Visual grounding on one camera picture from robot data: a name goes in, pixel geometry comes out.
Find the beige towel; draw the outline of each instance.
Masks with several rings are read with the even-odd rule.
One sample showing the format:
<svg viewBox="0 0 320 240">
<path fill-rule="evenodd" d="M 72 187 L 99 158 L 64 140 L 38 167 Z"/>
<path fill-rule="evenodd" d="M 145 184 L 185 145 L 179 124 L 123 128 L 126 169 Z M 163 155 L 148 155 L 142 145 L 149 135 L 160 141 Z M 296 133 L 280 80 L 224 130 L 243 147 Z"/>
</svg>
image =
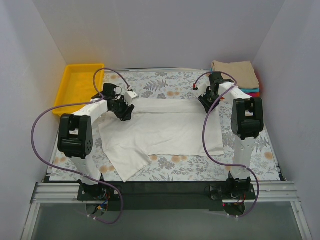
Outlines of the beige towel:
<svg viewBox="0 0 320 240">
<path fill-rule="evenodd" d="M 213 61 L 211 63 L 214 71 L 225 72 L 230 74 L 238 82 L 241 89 L 257 89 L 259 81 L 256 77 L 254 68 L 250 61 L 223 63 Z M 222 74 L 223 79 L 230 79 L 227 75 Z"/>
</svg>

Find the gray wall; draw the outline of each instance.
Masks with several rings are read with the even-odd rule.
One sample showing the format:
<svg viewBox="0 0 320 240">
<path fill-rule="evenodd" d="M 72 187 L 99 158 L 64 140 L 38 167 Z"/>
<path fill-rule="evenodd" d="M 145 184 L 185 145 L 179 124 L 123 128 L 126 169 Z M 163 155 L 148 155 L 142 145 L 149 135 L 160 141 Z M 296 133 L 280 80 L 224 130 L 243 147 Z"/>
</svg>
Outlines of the gray wall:
<svg viewBox="0 0 320 240">
<path fill-rule="evenodd" d="M 284 176 L 294 181 L 314 239 L 320 208 L 320 1 L 286 0 L 253 64 Z"/>
<path fill-rule="evenodd" d="M 46 170 L 32 151 L 31 126 L 52 107 L 66 63 L 31 0 L 0 0 L 0 33 L 0 239 L 16 240 Z M 56 135 L 49 113 L 36 131 L 46 159 Z"/>
<path fill-rule="evenodd" d="M 208 69 L 254 60 L 284 0 L 33 0 L 65 61 Z"/>
</svg>

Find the floral pattern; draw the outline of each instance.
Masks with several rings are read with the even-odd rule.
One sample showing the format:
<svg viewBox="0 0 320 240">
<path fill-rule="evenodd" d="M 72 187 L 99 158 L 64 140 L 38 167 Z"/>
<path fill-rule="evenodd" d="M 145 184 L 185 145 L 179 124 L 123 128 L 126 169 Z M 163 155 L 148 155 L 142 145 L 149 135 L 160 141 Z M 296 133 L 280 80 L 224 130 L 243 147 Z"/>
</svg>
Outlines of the floral pattern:
<svg viewBox="0 0 320 240">
<path fill-rule="evenodd" d="M 204 71 L 125 71 L 121 74 L 131 84 L 142 98 L 156 99 L 195 99 L 192 85 Z M 126 89 L 121 78 L 114 73 L 106 73 L 105 83 L 116 84 Z M 219 105 L 219 115 L 222 130 L 224 155 L 215 159 L 222 163 L 231 164 L 234 156 L 235 137 L 231 130 L 232 106 L 225 100 Z M 121 181 L 117 171 L 112 166 L 102 149 L 102 141 L 98 125 L 103 117 L 92 125 L 93 149 L 92 158 L 96 167 L 103 174 L 106 181 Z M 62 152 L 53 152 L 53 163 L 59 167 L 75 170 L 74 164 Z M 250 168 L 261 181 L 279 181 L 279 173 L 265 131 L 262 131 L 255 141 Z M 230 167 L 224 167 L 202 156 L 169 156 L 152 155 L 151 164 L 140 170 L 129 181 L 225 181 Z M 48 171 L 51 181 L 77 181 L 79 177 L 70 172 L 57 169 Z"/>
</svg>

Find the white cloth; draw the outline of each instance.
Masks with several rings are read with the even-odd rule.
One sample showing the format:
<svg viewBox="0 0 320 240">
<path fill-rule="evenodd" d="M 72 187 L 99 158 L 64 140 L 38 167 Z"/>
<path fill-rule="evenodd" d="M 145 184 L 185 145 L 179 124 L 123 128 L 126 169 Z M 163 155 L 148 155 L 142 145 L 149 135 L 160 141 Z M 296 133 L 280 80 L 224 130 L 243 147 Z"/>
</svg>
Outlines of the white cloth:
<svg viewBox="0 0 320 240">
<path fill-rule="evenodd" d="M 124 182 L 151 162 L 149 155 L 206 156 L 206 112 L 198 100 L 141 98 L 133 104 L 131 120 L 107 113 L 99 125 L 102 149 Z M 208 119 L 205 139 L 210 155 L 224 154 L 217 109 Z"/>
</svg>

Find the cable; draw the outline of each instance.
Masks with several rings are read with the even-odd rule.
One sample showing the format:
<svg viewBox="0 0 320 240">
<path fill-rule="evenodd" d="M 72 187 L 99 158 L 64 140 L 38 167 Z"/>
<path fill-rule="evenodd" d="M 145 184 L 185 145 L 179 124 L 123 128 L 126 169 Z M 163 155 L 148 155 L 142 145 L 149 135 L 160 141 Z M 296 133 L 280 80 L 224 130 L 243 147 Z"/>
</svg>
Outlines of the cable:
<svg viewBox="0 0 320 240">
<path fill-rule="evenodd" d="M 71 169 L 67 169 L 67 168 L 63 168 L 63 167 L 59 167 L 59 166 L 56 166 L 56 165 L 53 165 L 51 163 L 49 163 L 48 161 L 44 160 L 40 154 L 38 153 L 37 149 L 36 149 L 36 145 L 35 145 L 35 129 L 36 129 L 36 125 L 37 123 L 39 122 L 39 120 L 45 115 L 47 114 L 48 112 L 51 112 L 52 110 L 54 109 L 59 109 L 59 108 L 64 108 L 64 107 L 70 107 L 70 106 L 78 106 L 78 105 L 88 105 L 88 104 L 94 104 L 94 103 L 98 103 L 100 101 L 102 101 L 104 99 L 104 96 L 103 94 L 98 90 L 97 86 L 96 86 L 96 75 L 98 72 L 102 71 L 102 70 L 109 70 L 109 71 L 112 71 L 116 74 L 118 74 L 123 80 L 124 82 L 127 84 L 128 86 L 128 89 L 130 88 L 130 85 L 127 83 L 127 81 L 124 79 L 124 77 L 117 71 L 113 70 L 113 69 L 110 69 L 110 68 L 107 68 L 107 67 L 103 67 L 103 68 L 100 68 L 98 69 L 97 71 L 95 71 L 94 75 L 93 75 L 93 86 L 94 86 L 94 89 L 97 91 L 97 93 L 100 94 L 101 98 L 96 100 L 96 101 L 88 101 L 88 102 L 80 102 L 80 103 L 70 103 L 70 104 L 64 104 L 64 105 L 59 105 L 59 106 L 54 106 L 54 107 L 51 107 L 47 110 L 45 110 L 43 113 L 41 113 L 37 118 L 36 120 L 34 121 L 33 125 L 32 125 L 32 128 L 31 128 L 31 145 L 32 145 L 32 149 L 35 153 L 35 155 L 37 156 L 37 158 L 43 162 L 44 164 L 52 167 L 52 168 L 55 168 L 55 169 L 59 169 L 59 170 L 62 170 L 62 171 L 66 171 L 66 172 L 70 172 L 70 173 L 74 173 L 74 174 L 78 174 L 80 176 L 83 176 L 91 181 L 94 181 L 96 183 L 99 183 L 99 184 L 103 184 L 103 185 L 106 185 L 107 187 L 109 188 L 112 188 L 114 190 L 116 190 L 118 193 L 119 193 L 119 197 L 120 197 L 120 201 L 121 201 L 121 207 L 120 207 L 120 213 L 118 215 L 118 217 L 113 220 L 113 221 L 105 221 L 103 219 L 99 219 L 99 218 L 96 218 L 92 215 L 88 215 L 89 217 L 95 219 L 95 220 L 98 220 L 99 222 L 102 222 L 104 224 L 115 224 L 119 219 L 120 217 L 122 216 L 123 214 L 123 211 L 124 211 L 124 199 L 123 199 L 123 196 L 121 194 L 121 192 L 113 185 L 107 183 L 107 182 L 104 182 L 104 181 L 100 181 L 100 180 L 96 180 L 90 176 L 86 176 L 84 175 L 83 173 L 79 172 L 79 171 L 76 171 L 76 170 L 71 170 Z"/>
<path fill-rule="evenodd" d="M 210 116 L 210 113 L 213 111 L 215 105 L 217 104 L 217 102 L 224 96 L 226 95 L 228 92 L 230 92 L 236 85 L 237 85 L 237 81 L 235 80 L 235 78 L 225 72 L 222 72 L 222 71 L 208 71 L 204 74 L 202 74 L 200 77 L 198 77 L 198 79 L 195 81 L 195 83 L 193 84 L 193 86 L 195 87 L 195 84 L 197 84 L 197 82 L 199 81 L 199 79 L 201 77 L 203 77 L 204 75 L 206 74 L 212 74 L 212 73 L 222 73 L 222 74 L 225 74 L 227 75 L 228 77 L 230 77 L 233 81 L 234 81 L 234 85 L 231 86 L 228 90 L 226 90 L 224 93 L 222 93 L 215 101 L 214 103 L 212 104 L 212 106 L 210 107 L 206 117 L 205 117 L 205 120 L 204 120 L 204 124 L 203 124 L 203 129 L 202 129 L 202 144 L 203 144 L 203 149 L 206 153 L 206 155 L 208 156 L 209 159 L 211 159 L 215 164 L 218 164 L 218 165 L 221 165 L 221 166 L 226 166 L 226 167 L 241 167 L 241 168 L 245 168 L 247 169 L 255 178 L 255 181 L 256 181 L 256 186 L 257 186 L 257 191 L 256 191 L 256 198 L 253 202 L 253 205 L 251 206 L 251 208 L 245 212 L 243 215 L 240 215 L 240 216 L 233 216 L 231 215 L 232 217 L 234 218 L 242 218 L 246 215 L 248 215 L 256 206 L 257 204 L 257 201 L 258 201 L 258 198 L 259 198 L 259 194 L 260 194 L 260 185 L 259 185 L 259 180 L 256 176 L 256 174 L 254 173 L 254 171 L 252 171 L 249 167 L 247 167 L 246 165 L 242 165 L 242 164 L 228 164 L 228 163 L 221 163 L 221 162 L 218 162 L 217 160 L 215 160 L 213 157 L 210 156 L 208 150 L 207 150 L 207 146 L 206 146 L 206 141 L 205 141 L 205 135 L 206 135 L 206 126 L 207 126 L 207 122 L 208 122 L 208 118 Z"/>
</svg>

